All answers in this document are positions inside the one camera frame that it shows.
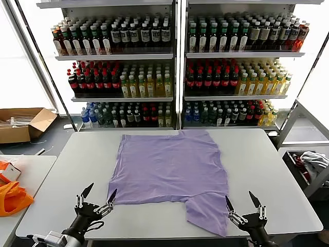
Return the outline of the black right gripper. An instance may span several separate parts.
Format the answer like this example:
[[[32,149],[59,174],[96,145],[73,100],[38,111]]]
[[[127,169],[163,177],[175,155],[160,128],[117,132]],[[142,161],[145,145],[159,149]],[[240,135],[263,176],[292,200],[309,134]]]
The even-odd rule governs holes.
[[[249,191],[249,195],[256,208],[256,212],[243,216],[240,216],[234,210],[228,196],[225,196],[229,220],[233,224],[238,225],[240,230],[245,231],[250,235],[253,246],[278,246],[275,242],[270,240],[265,231],[265,225],[267,223],[267,206],[261,204],[259,199],[251,191]]]

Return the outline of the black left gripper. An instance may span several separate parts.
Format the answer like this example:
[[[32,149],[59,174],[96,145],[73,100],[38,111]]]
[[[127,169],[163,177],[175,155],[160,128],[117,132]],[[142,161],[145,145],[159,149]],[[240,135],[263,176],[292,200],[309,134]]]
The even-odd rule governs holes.
[[[103,221],[101,221],[102,217],[108,215],[114,208],[117,189],[113,191],[103,206],[84,202],[93,185],[94,183],[91,183],[89,186],[84,188],[80,195],[76,195],[76,218],[69,229],[74,230],[79,234],[85,234],[86,232],[100,229],[103,226]]]

